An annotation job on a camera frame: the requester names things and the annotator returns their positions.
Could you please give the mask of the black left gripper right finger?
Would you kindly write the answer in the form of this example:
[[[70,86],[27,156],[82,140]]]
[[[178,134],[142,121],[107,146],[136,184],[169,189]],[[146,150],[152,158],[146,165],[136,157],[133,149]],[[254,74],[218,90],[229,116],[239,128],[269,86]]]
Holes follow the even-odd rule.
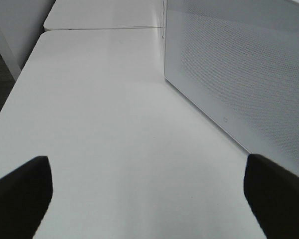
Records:
[[[268,239],[299,239],[299,177],[260,154],[249,154],[245,198]]]

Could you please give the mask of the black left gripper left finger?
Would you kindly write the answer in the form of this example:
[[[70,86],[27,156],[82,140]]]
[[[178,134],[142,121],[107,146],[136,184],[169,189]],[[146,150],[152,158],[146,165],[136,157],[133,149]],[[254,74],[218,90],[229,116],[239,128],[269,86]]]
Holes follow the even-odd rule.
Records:
[[[0,179],[0,239],[31,239],[53,196],[47,156],[37,156]]]

